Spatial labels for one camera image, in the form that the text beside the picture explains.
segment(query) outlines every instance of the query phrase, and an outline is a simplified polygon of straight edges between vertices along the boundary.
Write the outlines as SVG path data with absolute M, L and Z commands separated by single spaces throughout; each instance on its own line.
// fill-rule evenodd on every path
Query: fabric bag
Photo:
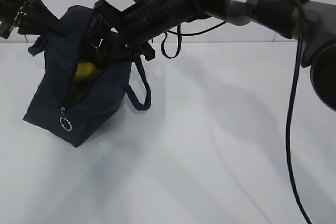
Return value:
M 84 84 L 86 87 L 74 82 L 78 64 L 87 54 L 87 41 L 84 38 L 95 24 L 95 18 L 93 9 L 73 6 L 61 18 L 69 27 L 67 36 L 47 33 L 29 49 L 33 56 L 45 52 L 46 73 L 24 120 L 52 132 L 74 147 L 80 146 L 115 114 L 125 94 L 139 111 L 146 111 L 151 106 L 151 90 L 140 56 L 130 59 L 118 55 L 118 62 L 106 66 L 99 76 Z M 108 40 L 106 44 L 109 47 L 124 46 L 116 33 L 108 31 L 100 35 Z M 144 104 L 140 103 L 129 85 L 132 61 L 146 88 Z

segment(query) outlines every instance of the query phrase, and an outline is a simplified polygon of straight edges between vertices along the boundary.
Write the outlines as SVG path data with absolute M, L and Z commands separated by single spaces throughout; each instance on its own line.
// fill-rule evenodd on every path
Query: yellow fruit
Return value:
M 82 62 L 78 65 L 75 81 L 89 81 L 96 77 L 101 71 L 90 62 Z

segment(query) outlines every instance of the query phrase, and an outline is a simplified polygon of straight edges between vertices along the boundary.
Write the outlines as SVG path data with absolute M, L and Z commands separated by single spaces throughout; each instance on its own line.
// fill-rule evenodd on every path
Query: black cable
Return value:
M 162 52 L 163 56 L 166 57 L 167 59 L 175 59 L 177 56 L 179 56 L 179 54 L 181 52 L 182 37 L 190 37 L 190 36 L 197 36 L 197 35 L 205 34 L 205 33 L 209 32 L 209 31 L 212 31 L 212 30 L 214 30 L 214 29 L 216 29 L 216 28 L 218 28 L 218 27 L 220 27 L 220 26 L 222 26 L 224 24 L 226 24 L 226 22 L 222 22 L 222 23 L 220 23 L 220 24 L 218 24 L 218 25 L 216 25 L 214 27 L 211 27 L 211 28 L 206 29 L 204 31 L 200 31 L 198 33 L 193 33 L 193 34 L 183 34 L 183 33 L 181 33 L 181 25 L 178 25 L 177 26 L 177 32 L 169 30 L 169 31 L 167 31 L 167 32 L 164 33 L 165 37 L 164 37 L 164 39 L 163 39 L 163 41 L 161 43 L 161 52 Z M 169 57 L 167 55 L 167 53 L 166 53 L 165 48 L 164 48 L 164 44 L 166 43 L 167 38 L 168 38 L 168 33 L 177 35 L 177 51 L 176 51 L 176 54 L 175 54 L 174 57 Z
M 193 34 L 181 34 L 181 35 L 182 35 L 183 37 L 198 36 L 198 35 L 201 35 L 201 34 L 205 34 L 205 33 L 209 32 L 209 31 L 212 31 L 212 30 L 214 30 L 214 29 L 216 29 L 216 28 L 218 28 L 218 27 L 220 27 L 220 26 L 222 26 L 222 25 L 224 25 L 224 24 L 226 24 L 226 21 L 224 21 L 224 22 L 222 22 L 222 23 L 220 23 L 220 24 L 218 24 L 218 25 L 216 25 L 216 26 L 214 26 L 214 27 L 211 27 L 211 28 L 209 28 L 209 29 L 206 29 L 206 30 L 204 30 L 204 31 L 200 31 L 200 32 L 198 32 L 198 33 L 193 33 Z M 174 31 L 167 31 L 167 33 L 177 35 L 177 33 L 174 32 Z
M 288 106 L 288 114 L 287 114 L 287 121 L 286 121 L 286 154 L 287 154 L 287 166 L 288 166 L 288 173 L 290 178 L 290 183 L 292 186 L 292 190 L 294 193 L 295 200 L 298 204 L 298 207 L 305 218 L 308 224 L 312 224 L 311 220 L 309 219 L 302 202 L 300 200 L 298 190 L 295 183 L 294 173 L 293 173 L 293 166 L 292 166 L 292 158 L 291 158 L 291 149 L 290 149 L 290 132 L 291 132 L 291 122 L 293 116 L 293 107 L 295 102 L 295 96 L 298 86 L 299 80 L 299 72 L 300 72 L 300 63 L 302 58 L 302 48 L 303 48 L 303 33 L 304 33 L 304 24 L 306 20 L 306 15 L 302 8 L 302 4 L 299 0 L 292 0 L 293 3 L 296 5 L 299 13 L 299 38 L 298 38 L 298 47 L 297 47 L 297 54 L 296 54 L 296 61 L 295 61 L 295 70 L 293 76 L 293 83 L 291 88 L 291 94 L 289 99 L 289 106 Z
M 167 59 L 175 59 L 177 56 L 179 56 L 180 52 L 181 52 L 181 48 L 182 48 L 182 34 L 181 34 L 181 25 L 177 26 L 177 51 L 175 56 L 170 57 L 167 55 L 166 50 L 164 48 L 164 44 L 166 43 L 166 40 L 168 38 L 168 33 L 164 33 L 164 39 L 161 43 L 161 52 L 163 54 L 164 57 L 166 57 Z

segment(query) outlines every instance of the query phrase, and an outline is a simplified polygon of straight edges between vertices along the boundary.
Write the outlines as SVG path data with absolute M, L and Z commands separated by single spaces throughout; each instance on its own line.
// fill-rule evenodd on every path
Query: metal zipper ring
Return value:
M 61 118 L 59 118 L 59 123 L 61 124 L 61 126 L 63 127 L 63 129 L 65 129 L 66 131 L 72 131 L 72 124 L 71 124 L 71 122 L 68 120 L 68 119 L 66 119 L 65 117 L 61 117 Z

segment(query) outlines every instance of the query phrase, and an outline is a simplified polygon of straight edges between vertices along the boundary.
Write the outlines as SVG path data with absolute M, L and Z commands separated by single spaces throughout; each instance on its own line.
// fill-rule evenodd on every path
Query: bag handle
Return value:
M 138 111 L 147 111 L 149 110 L 149 108 L 151 107 L 151 103 L 152 103 L 152 93 L 151 93 L 151 88 L 147 82 L 147 78 L 146 78 L 146 74 L 145 74 L 145 70 L 143 68 L 143 64 L 142 61 L 139 57 L 138 60 L 135 61 L 135 65 L 136 68 L 138 69 L 138 72 L 140 74 L 140 77 L 142 79 L 142 82 L 146 88 L 146 99 L 145 102 L 142 104 L 140 103 L 137 95 L 134 93 L 134 90 L 132 89 L 132 87 L 127 84 L 124 89 L 126 94 L 128 95 L 132 105 L 134 106 L 134 108 Z

